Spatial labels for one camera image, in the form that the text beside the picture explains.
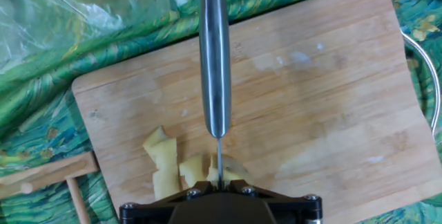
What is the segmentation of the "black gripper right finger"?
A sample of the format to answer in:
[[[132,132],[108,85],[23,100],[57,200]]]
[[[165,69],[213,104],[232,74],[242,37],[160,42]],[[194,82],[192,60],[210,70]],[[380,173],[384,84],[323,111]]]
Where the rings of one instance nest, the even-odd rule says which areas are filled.
[[[248,184],[245,180],[232,180],[224,184],[229,205],[244,214],[252,223],[323,224],[322,198],[315,194],[289,197]]]

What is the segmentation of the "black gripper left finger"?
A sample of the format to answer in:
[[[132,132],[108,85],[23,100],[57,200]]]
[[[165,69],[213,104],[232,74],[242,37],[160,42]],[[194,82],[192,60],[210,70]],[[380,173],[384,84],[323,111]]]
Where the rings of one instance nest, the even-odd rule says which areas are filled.
[[[145,220],[160,216],[170,216],[183,202],[217,192],[217,187],[208,181],[199,181],[191,187],[151,204],[124,203],[119,207],[121,224],[143,223]]]

